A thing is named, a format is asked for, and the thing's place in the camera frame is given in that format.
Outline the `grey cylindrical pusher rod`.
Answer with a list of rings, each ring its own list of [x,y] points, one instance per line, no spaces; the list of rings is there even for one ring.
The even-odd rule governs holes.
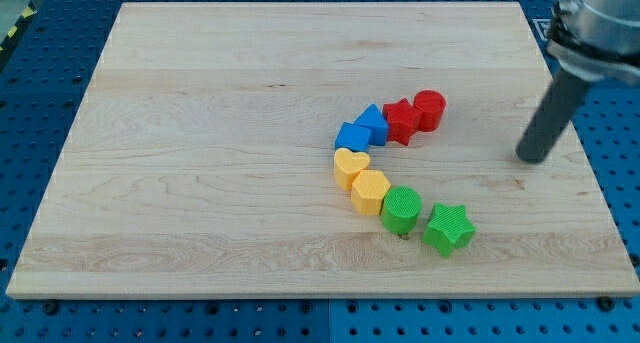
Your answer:
[[[521,161],[539,164],[548,157],[592,85],[564,68],[556,72],[516,146]]]

